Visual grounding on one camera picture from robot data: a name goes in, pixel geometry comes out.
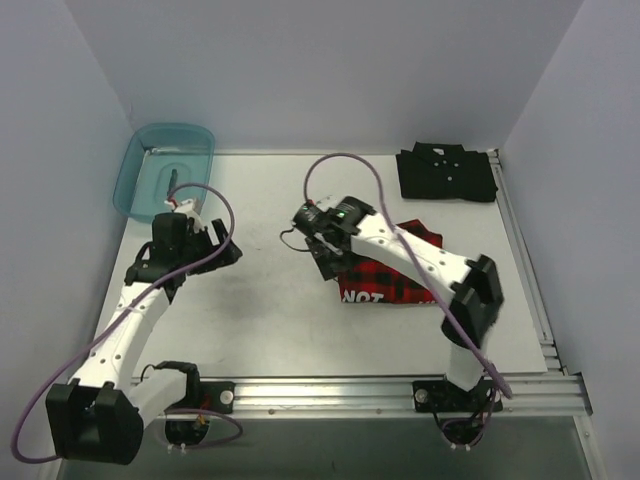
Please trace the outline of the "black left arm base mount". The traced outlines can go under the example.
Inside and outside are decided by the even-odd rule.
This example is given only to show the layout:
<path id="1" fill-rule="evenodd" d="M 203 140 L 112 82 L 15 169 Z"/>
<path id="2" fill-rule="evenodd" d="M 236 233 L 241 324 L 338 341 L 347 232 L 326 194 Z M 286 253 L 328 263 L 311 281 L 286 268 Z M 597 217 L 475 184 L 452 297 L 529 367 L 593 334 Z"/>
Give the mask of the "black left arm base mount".
<path id="1" fill-rule="evenodd" d="M 170 409 L 210 410 L 231 414 L 235 400 L 236 384 L 232 381 L 199 381 L 188 383 L 185 396 Z"/>

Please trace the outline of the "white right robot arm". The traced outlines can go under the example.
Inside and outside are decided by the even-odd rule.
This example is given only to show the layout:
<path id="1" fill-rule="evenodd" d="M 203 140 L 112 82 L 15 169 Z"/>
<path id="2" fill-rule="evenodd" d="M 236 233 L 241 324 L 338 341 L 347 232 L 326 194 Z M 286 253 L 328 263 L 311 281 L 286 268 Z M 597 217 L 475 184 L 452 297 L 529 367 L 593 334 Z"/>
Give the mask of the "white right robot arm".
<path id="1" fill-rule="evenodd" d="M 352 196 L 339 202 L 305 202 L 293 216 L 292 227 L 304 235 L 326 280 L 364 260 L 374 260 L 432 294 L 444 313 L 442 334 L 450 342 L 443 385 L 450 406 L 465 409 L 475 402 L 484 376 L 493 380 L 503 396 L 512 396 L 511 387 L 486 354 L 504 302 L 491 258 L 470 259 L 436 247 Z"/>

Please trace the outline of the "folded black button shirt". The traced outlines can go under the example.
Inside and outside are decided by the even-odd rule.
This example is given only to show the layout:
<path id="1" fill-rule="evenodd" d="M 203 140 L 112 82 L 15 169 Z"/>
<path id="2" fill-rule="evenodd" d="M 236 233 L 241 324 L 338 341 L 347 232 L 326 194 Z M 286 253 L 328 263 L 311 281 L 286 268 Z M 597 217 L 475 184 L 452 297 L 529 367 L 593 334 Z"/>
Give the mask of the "folded black button shirt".
<path id="1" fill-rule="evenodd" d="M 497 197 L 489 156 L 460 144 L 416 142 L 395 155 L 401 196 L 408 200 L 493 203 Z"/>

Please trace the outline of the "dark object in basin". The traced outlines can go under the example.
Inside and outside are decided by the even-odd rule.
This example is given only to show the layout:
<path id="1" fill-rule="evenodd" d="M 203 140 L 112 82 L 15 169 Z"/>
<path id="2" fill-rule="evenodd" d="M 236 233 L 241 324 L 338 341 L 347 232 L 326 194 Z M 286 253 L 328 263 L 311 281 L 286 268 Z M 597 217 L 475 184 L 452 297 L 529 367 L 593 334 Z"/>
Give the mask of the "dark object in basin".
<path id="1" fill-rule="evenodd" d="M 167 193 L 170 194 L 178 186 L 179 172 L 177 169 L 171 170 L 171 176 L 169 178 Z"/>

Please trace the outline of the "aluminium rail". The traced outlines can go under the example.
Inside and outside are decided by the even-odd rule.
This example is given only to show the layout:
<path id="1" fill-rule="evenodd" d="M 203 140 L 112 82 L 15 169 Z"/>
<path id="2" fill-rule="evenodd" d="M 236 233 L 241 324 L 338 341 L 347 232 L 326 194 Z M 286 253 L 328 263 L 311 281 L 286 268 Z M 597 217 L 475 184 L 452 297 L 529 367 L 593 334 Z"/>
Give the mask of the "aluminium rail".
<path id="1" fill-rule="evenodd" d="M 237 416 L 405 417 L 414 413 L 412 377 L 234 379 Z M 588 416 L 592 407 L 579 376 L 545 374 L 510 379 L 510 398 L 492 394 L 494 412 L 508 416 Z M 440 414 L 440 417 L 468 413 Z"/>
<path id="2" fill-rule="evenodd" d="M 513 208 L 506 179 L 500 162 L 499 150 L 487 151 L 489 164 L 497 186 L 497 204 L 509 240 L 510 248 L 533 324 L 537 332 L 547 369 L 551 374 L 566 375 L 567 370 L 560 359 L 554 334 L 544 306 L 529 251 L 521 232 L 515 210 Z"/>

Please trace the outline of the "red black plaid shirt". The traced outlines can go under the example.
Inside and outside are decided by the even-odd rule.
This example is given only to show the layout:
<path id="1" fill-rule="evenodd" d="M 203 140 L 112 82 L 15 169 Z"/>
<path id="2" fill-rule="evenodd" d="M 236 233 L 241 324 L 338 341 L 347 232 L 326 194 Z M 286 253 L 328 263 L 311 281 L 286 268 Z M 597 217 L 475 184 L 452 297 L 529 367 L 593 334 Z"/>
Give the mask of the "red black plaid shirt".
<path id="1" fill-rule="evenodd" d="M 337 277 L 343 303 L 434 304 L 431 292 L 398 271 L 365 260 Z"/>

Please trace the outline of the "teal plastic basin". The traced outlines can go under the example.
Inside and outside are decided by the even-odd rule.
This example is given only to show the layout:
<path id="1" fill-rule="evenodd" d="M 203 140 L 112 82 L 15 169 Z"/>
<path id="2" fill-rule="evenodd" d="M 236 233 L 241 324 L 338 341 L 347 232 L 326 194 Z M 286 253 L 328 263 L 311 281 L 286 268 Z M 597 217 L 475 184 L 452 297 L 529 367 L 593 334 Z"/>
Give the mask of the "teal plastic basin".
<path id="1" fill-rule="evenodd" d="M 151 223 L 167 210 L 171 170 L 179 172 L 182 188 L 175 199 L 195 198 L 203 203 L 206 192 L 192 182 L 207 184 L 212 169 L 215 137 L 206 128 L 187 123 L 152 123 L 137 130 L 125 152 L 113 205 L 124 216 Z"/>

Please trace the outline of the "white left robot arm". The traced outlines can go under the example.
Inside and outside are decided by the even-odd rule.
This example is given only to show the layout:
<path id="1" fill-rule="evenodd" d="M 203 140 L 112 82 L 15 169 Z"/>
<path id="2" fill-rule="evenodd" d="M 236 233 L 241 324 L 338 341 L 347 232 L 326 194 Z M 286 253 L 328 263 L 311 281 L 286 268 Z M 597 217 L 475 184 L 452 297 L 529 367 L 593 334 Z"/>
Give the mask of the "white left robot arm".
<path id="1" fill-rule="evenodd" d="M 196 364 L 165 360 L 138 384 L 136 365 L 155 325 L 173 304 L 190 275 L 231 266 L 242 256 L 234 228 L 198 215 L 161 213 L 152 238 L 128 267 L 111 320 L 88 356 L 65 384 L 51 386 L 45 406 L 56 454 L 65 460 L 128 465 L 136 457 L 146 428 L 176 410 L 197 420 L 181 443 L 191 446 L 205 433 L 203 417 L 213 404 Z"/>

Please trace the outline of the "aluminium front rail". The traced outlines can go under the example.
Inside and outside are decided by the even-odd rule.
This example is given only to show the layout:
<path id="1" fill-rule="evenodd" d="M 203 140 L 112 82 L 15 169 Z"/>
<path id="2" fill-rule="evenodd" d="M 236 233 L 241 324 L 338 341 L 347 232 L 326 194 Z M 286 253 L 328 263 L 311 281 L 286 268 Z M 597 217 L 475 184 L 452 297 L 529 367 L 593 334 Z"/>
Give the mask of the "aluminium front rail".
<path id="1" fill-rule="evenodd" d="M 234 379 L 237 416 L 405 417 L 414 413 L 412 377 Z M 510 379 L 510 398 L 492 394 L 494 412 L 508 416 L 588 416 L 592 407 L 579 376 L 545 374 Z M 468 413 L 440 414 L 440 417 Z"/>

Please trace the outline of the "aluminium right side rail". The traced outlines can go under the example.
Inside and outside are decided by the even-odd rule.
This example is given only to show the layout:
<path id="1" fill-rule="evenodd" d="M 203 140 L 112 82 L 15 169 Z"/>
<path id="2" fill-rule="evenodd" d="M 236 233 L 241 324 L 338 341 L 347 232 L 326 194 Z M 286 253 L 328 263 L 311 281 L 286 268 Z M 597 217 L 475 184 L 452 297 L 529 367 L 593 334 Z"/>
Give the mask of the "aluminium right side rail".
<path id="1" fill-rule="evenodd" d="M 509 240 L 510 248 L 533 324 L 537 332 L 547 369 L 551 374 L 566 375 L 567 370 L 560 359 L 554 334 L 544 306 L 529 251 L 521 232 L 515 210 L 513 208 L 506 179 L 500 162 L 499 150 L 487 151 L 489 164 L 497 186 L 497 204 Z"/>

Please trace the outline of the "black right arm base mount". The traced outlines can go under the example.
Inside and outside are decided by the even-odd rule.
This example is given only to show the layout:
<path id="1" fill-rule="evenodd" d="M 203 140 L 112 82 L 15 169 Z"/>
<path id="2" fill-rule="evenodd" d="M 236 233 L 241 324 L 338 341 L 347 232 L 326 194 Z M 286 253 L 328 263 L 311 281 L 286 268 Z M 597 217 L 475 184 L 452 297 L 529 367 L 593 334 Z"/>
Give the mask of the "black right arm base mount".
<path id="1" fill-rule="evenodd" d="M 494 383 L 481 379 L 470 391 L 445 379 L 416 380 L 412 384 L 414 410 L 419 413 L 468 413 L 488 410 Z"/>

